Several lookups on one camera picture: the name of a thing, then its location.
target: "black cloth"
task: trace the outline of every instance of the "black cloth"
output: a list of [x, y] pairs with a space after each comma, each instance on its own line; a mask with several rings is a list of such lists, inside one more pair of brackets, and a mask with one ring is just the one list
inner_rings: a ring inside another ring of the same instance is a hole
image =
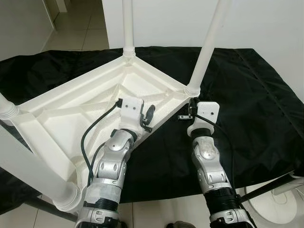
[[[137, 57], [185, 85], [199, 52], [199, 47], [136, 48]], [[0, 91], [18, 105], [121, 55], [121, 49], [112, 49], [17, 56], [0, 62]], [[268, 181], [303, 164], [304, 105], [253, 49], [216, 48], [201, 84], [200, 99], [220, 105], [217, 123], [229, 135], [236, 151], [236, 187]], [[201, 193], [191, 160], [191, 138], [186, 131], [191, 122], [177, 120], [177, 115], [186, 113], [187, 105], [132, 152], [121, 202]], [[217, 130], [213, 137], [230, 177], [229, 144]], [[10, 181], [3, 182], [3, 175], [7, 173], [0, 173], [1, 199], [2, 191], [10, 189]], [[11, 199], [7, 196], [11, 206], [24, 200], [18, 195], [15, 201]]]

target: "white round base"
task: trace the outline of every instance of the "white round base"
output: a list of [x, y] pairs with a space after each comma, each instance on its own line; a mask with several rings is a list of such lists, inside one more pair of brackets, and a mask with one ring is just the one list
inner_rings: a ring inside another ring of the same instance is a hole
[[[245, 192], [252, 192], [264, 184], [257, 184], [245, 188]], [[273, 195], [270, 191], [252, 198], [249, 203], [254, 210], [264, 219], [276, 223], [286, 224], [291, 222], [297, 213], [297, 204], [291, 191], [280, 195]]]

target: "white object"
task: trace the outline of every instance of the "white object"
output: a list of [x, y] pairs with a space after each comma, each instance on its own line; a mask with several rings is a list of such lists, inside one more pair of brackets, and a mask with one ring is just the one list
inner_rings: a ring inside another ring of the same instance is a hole
[[134, 131], [140, 139], [143, 128], [140, 126], [141, 110], [143, 100], [135, 97], [126, 97], [123, 99], [123, 105], [120, 110], [119, 129], [128, 129]]
[[123, 22], [123, 56], [132, 58], [135, 56], [135, 47], [133, 45], [132, 0], [123, 0]]
[[[155, 131], [191, 97], [189, 93], [185, 93], [185, 85], [135, 56], [131, 0], [123, 0], [123, 10], [125, 47], [122, 57], [19, 105], [19, 115], [9, 117], [33, 153], [64, 181], [72, 181], [80, 189], [75, 198], [68, 198], [70, 202], [57, 200], [56, 196], [46, 194], [56, 201], [60, 210], [70, 211], [81, 205], [88, 177], [88, 169], [80, 149], [82, 135], [118, 98], [132, 96], [143, 100], [143, 113], [146, 113], [150, 105], [155, 105], [154, 116], [149, 124]], [[3, 96], [0, 99], [0, 108], [6, 110], [11, 104]], [[135, 100], [131, 103], [136, 108], [140, 105]], [[128, 116], [125, 111], [123, 109], [122, 120]], [[89, 159], [92, 159], [96, 149], [110, 137], [112, 130], [118, 129], [120, 121], [116, 109], [89, 132], [85, 141], [85, 151]], [[134, 148], [149, 135], [144, 132]], [[13, 157], [8, 157], [6, 161], [6, 169], [14, 169], [13, 165], [10, 167], [15, 162]], [[22, 180], [32, 184], [28, 181], [31, 180], [29, 176], [24, 176]], [[59, 192], [65, 190], [64, 186], [57, 187], [60, 188]]]
[[[201, 47], [217, 2], [134, 0], [134, 45]], [[103, 7], [109, 47], [121, 48], [121, 2], [103, 0]], [[215, 45], [253, 48], [304, 102], [303, 7], [303, 0], [234, 0]]]
[[[219, 104], [216, 102], [198, 102], [198, 115], [204, 117], [213, 123], [216, 123], [219, 114]], [[214, 127], [195, 117], [194, 123], [187, 128], [187, 134], [191, 137], [191, 132], [198, 128], [207, 128], [210, 130], [211, 134], [214, 133]]]
[[0, 125], [0, 167], [53, 199], [58, 209], [76, 211], [79, 188], [66, 182]]
[[[245, 191], [246, 193], [250, 193], [265, 184], [267, 184], [267, 182], [248, 186], [245, 188]], [[250, 199], [249, 203], [261, 217], [276, 224], [289, 223], [297, 214], [297, 203], [291, 191], [287, 191], [278, 196], [268, 191]]]
[[19, 109], [12, 102], [8, 101], [1, 93], [0, 93], [0, 120], [6, 123], [9, 126], [13, 126], [10, 119], [16, 115], [18, 115]]
[[224, 24], [224, 19], [230, 8], [231, 2], [232, 0], [218, 0], [198, 61], [196, 62], [191, 80], [185, 90], [185, 92], [191, 96], [198, 96], [200, 94], [200, 84], [203, 81], [208, 63], [215, 48], [216, 35]]

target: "black wire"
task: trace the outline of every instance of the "black wire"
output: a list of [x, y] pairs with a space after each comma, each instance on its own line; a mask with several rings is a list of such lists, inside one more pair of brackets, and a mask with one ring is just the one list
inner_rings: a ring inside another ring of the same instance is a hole
[[[101, 145], [97, 148], [97, 150], [95, 151], [95, 153], [94, 153], [94, 156], [93, 156], [93, 159], [92, 159], [92, 162], [91, 162], [91, 168], [92, 168], [92, 170], [93, 170], [93, 167], [94, 167], [94, 162], [95, 162], [95, 159], [96, 159], [96, 157], [97, 157], [97, 154], [98, 154], [99, 150], [100, 150], [104, 145], [105, 145], [105, 142], [104, 142], [103, 144], [101, 144]], [[93, 177], [90, 176], [90, 174], [89, 174], [89, 175], [88, 175], [88, 178], [87, 178], [87, 186], [88, 186], [88, 187], [90, 186], [92, 180], [93, 180]]]
[[82, 138], [81, 138], [81, 143], [80, 143], [80, 147], [81, 147], [81, 153], [84, 157], [84, 160], [86, 162], [87, 168], [89, 169], [89, 177], [93, 177], [93, 169], [91, 167], [90, 161], [87, 158], [86, 155], [86, 151], [85, 151], [85, 139], [86, 139], [86, 135], [89, 133], [89, 131], [96, 125], [98, 124], [99, 121], [101, 121], [103, 118], [105, 118], [110, 112], [112, 112], [117, 106], [117, 102], [113, 105], [112, 108], [110, 108], [108, 111], [106, 111], [102, 116], [100, 116], [97, 120], [95, 120], [94, 123], [91, 124], [91, 126], [89, 126], [89, 128], [85, 131], [85, 133], [83, 134]]
[[218, 126], [216, 123], [213, 123], [212, 121], [200, 116], [200, 115], [197, 115], [197, 114], [193, 114], [193, 116], [211, 124], [212, 126], [218, 128], [222, 133], [223, 135], [226, 137], [228, 143], [229, 143], [229, 146], [230, 146], [230, 150], [231, 150], [231, 187], [232, 187], [232, 190], [234, 192], [234, 194], [236, 195], [236, 188], [235, 188], [235, 184], [234, 184], [234, 148], [233, 148], [233, 145], [231, 143], [231, 140], [229, 139], [229, 136], [226, 134], [226, 132], [220, 127]]

